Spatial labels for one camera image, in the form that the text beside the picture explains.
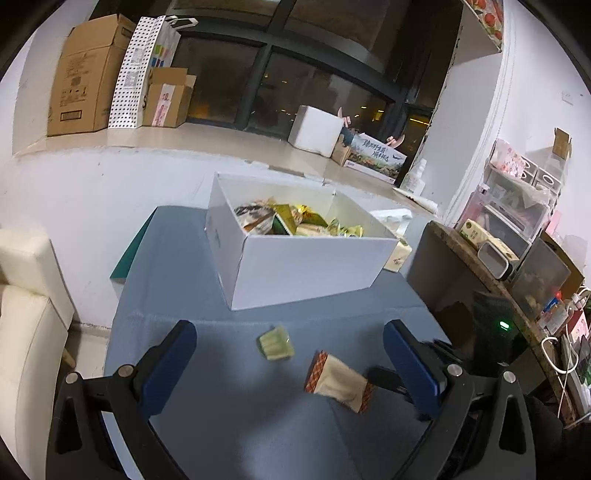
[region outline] white bottle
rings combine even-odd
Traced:
[[[421,179],[421,176],[423,176],[423,172],[425,171],[425,166],[427,166],[427,159],[421,158],[419,163],[413,165],[410,171],[406,174],[400,188],[414,195],[420,196],[423,192],[423,188],[425,188],[425,182]]]

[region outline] window sill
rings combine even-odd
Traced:
[[[178,128],[140,127],[103,129],[88,134],[48,137],[16,156],[74,148],[128,147],[153,150],[185,150],[222,155],[247,163],[266,164],[272,170],[300,177],[354,187],[406,206],[417,215],[436,219],[431,213],[395,192],[383,181],[350,168],[339,167],[330,158],[305,152],[288,142],[249,132],[185,123]]]

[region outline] white cardboard box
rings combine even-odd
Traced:
[[[363,226],[362,238],[248,235],[234,208],[274,197],[304,204],[327,222]],[[378,220],[329,186],[271,183],[217,173],[206,233],[232,310],[324,297],[370,287],[398,242]]]

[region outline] white foam box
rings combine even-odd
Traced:
[[[300,150],[330,158],[342,128],[342,118],[312,106],[300,105],[287,141]]]

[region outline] screw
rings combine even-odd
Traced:
[[[513,372],[509,372],[508,370],[503,374],[503,378],[509,383],[514,383],[515,380],[517,380],[515,374]]]
[[[462,367],[460,367],[460,365],[451,364],[447,366],[447,373],[454,377],[459,377],[463,373],[463,371],[464,370],[462,370]]]
[[[123,377],[123,378],[126,378],[126,377],[130,376],[133,372],[134,372],[134,366],[133,365],[122,365],[117,370],[117,373],[119,374],[119,376],[120,377]]]
[[[72,373],[69,373],[66,375],[66,383],[69,385],[76,383],[77,380],[78,380],[78,374],[76,372],[72,372]]]

